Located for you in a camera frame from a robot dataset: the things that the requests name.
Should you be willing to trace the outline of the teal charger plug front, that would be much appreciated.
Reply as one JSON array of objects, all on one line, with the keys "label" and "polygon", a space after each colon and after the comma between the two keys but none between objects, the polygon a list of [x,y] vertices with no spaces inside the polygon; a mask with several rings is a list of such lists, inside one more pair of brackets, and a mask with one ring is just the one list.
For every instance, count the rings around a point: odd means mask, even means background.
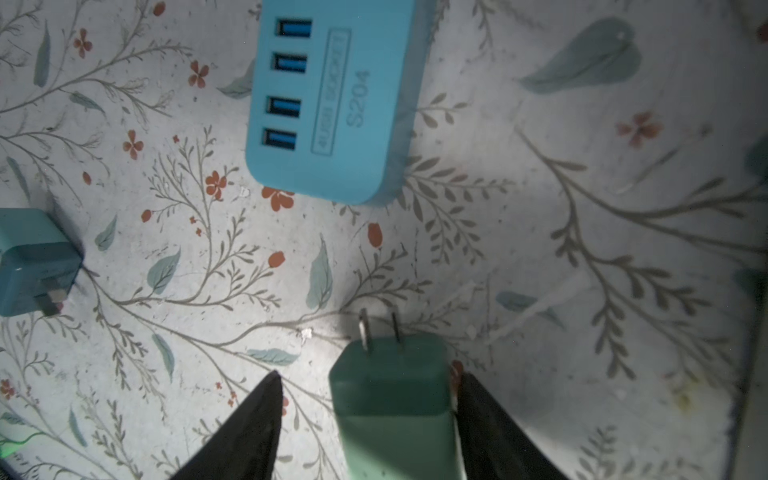
[{"label": "teal charger plug front", "polygon": [[82,256],[49,215],[35,208],[1,210],[1,315],[59,313]]}]

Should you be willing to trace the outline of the teal tower power strip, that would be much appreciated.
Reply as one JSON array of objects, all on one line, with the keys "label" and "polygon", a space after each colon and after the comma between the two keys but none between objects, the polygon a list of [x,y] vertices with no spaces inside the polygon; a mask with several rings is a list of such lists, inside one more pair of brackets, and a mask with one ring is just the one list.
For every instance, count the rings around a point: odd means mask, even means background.
[{"label": "teal tower power strip", "polygon": [[260,184],[346,205],[402,190],[436,5],[266,1],[245,159]]}]

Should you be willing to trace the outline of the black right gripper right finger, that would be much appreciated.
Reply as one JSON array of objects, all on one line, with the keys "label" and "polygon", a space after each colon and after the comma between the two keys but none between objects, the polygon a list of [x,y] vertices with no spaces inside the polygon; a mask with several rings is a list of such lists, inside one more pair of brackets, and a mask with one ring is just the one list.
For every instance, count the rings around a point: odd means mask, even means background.
[{"label": "black right gripper right finger", "polygon": [[457,400],[457,426],[469,480],[566,479],[474,375],[461,375]]}]

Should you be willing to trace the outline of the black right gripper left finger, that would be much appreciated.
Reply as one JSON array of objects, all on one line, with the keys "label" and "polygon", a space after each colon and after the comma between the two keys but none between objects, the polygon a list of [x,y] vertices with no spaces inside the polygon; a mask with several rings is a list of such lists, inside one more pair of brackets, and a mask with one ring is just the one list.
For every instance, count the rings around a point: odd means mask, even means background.
[{"label": "black right gripper left finger", "polygon": [[279,446],[282,410],[282,377],[272,371],[173,477],[177,480],[270,479]]}]

